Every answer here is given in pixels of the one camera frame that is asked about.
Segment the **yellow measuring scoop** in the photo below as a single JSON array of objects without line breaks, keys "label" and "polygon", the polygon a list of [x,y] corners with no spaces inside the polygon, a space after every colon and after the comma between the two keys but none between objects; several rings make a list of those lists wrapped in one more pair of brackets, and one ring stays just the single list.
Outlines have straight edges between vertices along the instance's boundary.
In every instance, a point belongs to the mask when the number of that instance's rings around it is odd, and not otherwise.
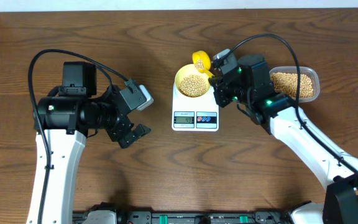
[{"label": "yellow measuring scoop", "polygon": [[200,73],[205,73],[209,78],[214,75],[209,71],[211,68],[211,60],[205,51],[197,51],[192,54],[192,60],[195,68]]}]

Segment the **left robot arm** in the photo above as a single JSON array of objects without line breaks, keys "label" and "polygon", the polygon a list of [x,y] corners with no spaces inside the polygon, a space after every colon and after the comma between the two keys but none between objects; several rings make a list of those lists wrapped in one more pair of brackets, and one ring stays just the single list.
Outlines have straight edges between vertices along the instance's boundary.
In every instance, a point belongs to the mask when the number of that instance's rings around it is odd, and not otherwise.
[{"label": "left robot arm", "polygon": [[97,69],[92,63],[65,62],[62,85],[37,105],[37,165],[28,223],[72,222],[76,175],[90,129],[105,130],[123,149],[151,131],[127,116],[153,103],[146,87],[129,79],[125,89],[109,85],[97,97]]}]

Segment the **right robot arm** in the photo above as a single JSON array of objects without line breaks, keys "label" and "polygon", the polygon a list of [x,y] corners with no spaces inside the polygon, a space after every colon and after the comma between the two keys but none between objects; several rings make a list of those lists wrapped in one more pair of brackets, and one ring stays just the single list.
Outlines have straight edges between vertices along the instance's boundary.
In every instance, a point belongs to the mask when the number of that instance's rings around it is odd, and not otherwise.
[{"label": "right robot arm", "polygon": [[224,50],[213,57],[210,78],[216,104],[235,101],[256,125],[287,145],[325,190],[324,203],[305,202],[287,211],[289,223],[358,223],[358,158],[322,133],[288,95],[275,91],[262,55],[240,59]]}]

